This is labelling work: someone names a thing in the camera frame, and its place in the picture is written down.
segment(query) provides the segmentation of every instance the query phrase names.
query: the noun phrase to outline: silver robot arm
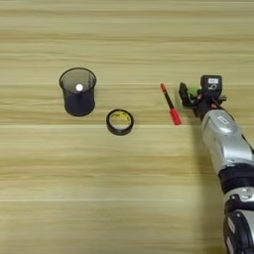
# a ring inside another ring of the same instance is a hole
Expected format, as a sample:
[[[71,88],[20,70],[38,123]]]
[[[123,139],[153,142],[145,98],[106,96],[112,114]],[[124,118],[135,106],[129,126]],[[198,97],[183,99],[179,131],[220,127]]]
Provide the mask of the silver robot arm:
[[[228,254],[254,254],[254,152],[220,104],[222,77],[204,75],[197,96],[180,86],[183,106],[201,119],[203,141],[224,193],[224,242]]]
[[[249,143],[224,110],[202,119],[203,141],[224,192],[224,239],[228,253],[254,253],[254,158]]]

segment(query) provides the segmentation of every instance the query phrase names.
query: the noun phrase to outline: black cup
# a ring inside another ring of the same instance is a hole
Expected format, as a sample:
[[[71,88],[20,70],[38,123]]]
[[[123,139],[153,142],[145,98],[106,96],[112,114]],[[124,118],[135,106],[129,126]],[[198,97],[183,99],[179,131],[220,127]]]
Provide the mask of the black cup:
[[[65,111],[72,116],[84,116],[95,107],[94,86],[95,74],[84,67],[67,70],[60,77],[60,87],[63,90]]]

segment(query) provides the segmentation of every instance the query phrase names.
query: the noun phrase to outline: white ball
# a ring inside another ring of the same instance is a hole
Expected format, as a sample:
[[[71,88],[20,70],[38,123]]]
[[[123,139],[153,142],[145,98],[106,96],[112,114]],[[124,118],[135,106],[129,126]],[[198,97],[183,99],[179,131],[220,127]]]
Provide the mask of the white ball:
[[[79,83],[79,84],[76,85],[75,89],[77,91],[82,91],[83,90],[83,85]]]

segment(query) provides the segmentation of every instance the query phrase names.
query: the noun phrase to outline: red pen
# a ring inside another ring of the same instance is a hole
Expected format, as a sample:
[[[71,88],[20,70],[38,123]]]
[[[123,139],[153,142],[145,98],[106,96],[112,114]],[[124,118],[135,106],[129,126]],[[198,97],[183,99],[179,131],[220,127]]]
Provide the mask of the red pen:
[[[173,119],[173,122],[175,123],[175,125],[181,125],[182,124],[182,121],[181,121],[181,118],[180,118],[180,114],[179,112],[175,109],[173,103],[172,103],[172,100],[170,98],[170,96],[168,95],[167,93],[167,90],[166,90],[166,86],[161,83],[161,88],[162,88],[162,91],[166,97],[166,100],[170,106],[170,114],[171,114],[171,117]]]

